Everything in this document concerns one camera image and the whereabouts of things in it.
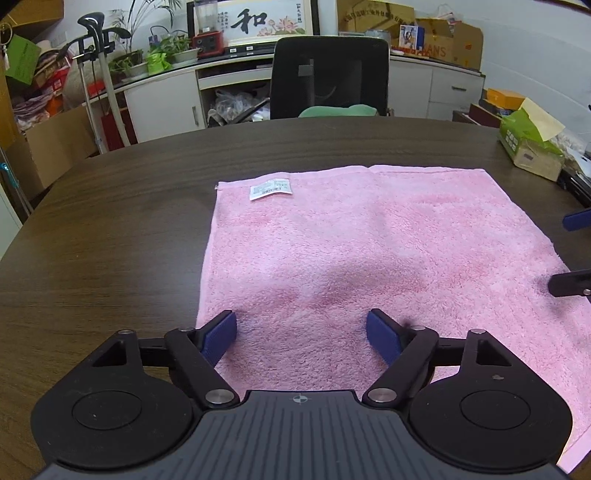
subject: drawer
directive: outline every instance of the drawer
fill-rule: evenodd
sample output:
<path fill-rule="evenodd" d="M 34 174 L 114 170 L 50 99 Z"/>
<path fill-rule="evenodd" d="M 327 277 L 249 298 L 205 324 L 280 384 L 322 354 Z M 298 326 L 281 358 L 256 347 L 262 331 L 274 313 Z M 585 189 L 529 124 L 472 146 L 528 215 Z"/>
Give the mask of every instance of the drawer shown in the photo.
<path fill-rule="evenodd" d="M 484 78 L 455 70 L 433 69 L 430 102 L 470 106 L 482 96 Z"/>
<path fill-rule="evenodd" d="M 452 121 L 454 110 L 468 113 L 470 108 L 466 107 L 465 105 L 450 105 L 449 103 L 429 102 L 429 107 L 427 108 L 427 118 L 431 118 L 433 120 Z"/>

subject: label sticker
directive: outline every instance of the label sticker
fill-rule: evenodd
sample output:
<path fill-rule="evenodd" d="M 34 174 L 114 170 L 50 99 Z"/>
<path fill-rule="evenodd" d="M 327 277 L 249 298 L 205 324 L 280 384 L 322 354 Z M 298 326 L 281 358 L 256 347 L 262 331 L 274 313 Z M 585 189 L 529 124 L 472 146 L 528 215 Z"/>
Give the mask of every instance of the label sticker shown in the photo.
<path fill-rule="evenodd" d="M 293 194 L 290 187 L 290 181 L 287 179 L 273 179 L 257 185 L 256 187 L 251 187 L 251 200 L 257 200 L 274 193 Z"/>

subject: chair backrest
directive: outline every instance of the chair backrest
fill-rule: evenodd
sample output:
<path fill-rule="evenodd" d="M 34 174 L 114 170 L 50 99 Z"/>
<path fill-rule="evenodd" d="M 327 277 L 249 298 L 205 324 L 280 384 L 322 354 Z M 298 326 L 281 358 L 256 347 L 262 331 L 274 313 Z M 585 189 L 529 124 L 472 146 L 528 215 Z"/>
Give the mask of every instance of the chair backrest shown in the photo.
<path fill-rule="evenodd" d="M 389 45 L 370 37 L 282 38 L 275 46 L 271 119 L 295 118 L 314 105 L 388 108 Z"/>

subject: desk surface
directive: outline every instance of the desk surface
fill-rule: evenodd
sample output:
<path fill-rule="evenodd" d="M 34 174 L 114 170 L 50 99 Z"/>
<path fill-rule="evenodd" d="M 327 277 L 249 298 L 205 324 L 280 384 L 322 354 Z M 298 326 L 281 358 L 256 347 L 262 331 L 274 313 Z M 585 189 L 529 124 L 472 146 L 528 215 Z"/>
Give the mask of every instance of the desk surface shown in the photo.
<path fill-rule="evenodd" d="M 553 240 L 590 267 L 591 229 L 554 183 L 512 166 L 487 127 L 405 118 L 307 118 L 234 125 L 88 159 L 56 183 L 0 262 L 0 479 L 42 467 L 29 428 L 37 399 L 112 332 L 192 326 L 219 180 L 390 164 L 484 168 Z"/>

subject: shelf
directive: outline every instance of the shelf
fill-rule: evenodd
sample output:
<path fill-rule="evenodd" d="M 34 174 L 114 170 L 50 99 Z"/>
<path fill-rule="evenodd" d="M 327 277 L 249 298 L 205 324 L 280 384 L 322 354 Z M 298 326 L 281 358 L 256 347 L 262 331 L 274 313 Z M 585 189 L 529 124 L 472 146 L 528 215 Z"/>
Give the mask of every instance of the shelf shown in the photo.
<path fill-rule="evenodd" d="M 219 88 L 237 83 L 257 82 L 260 80 L 271 80 L 272 68 L 244 70 L 241 72 L 223 73 L 211 77 L 199 79 L 199 90 L 208 90 L 210 88 Z"/>
<path fill-rule="evenodd" d="M 2 22 L 12 25 L 17 35 L 33 40 L 63 18 L 64 0 L 21 0 Z"/>

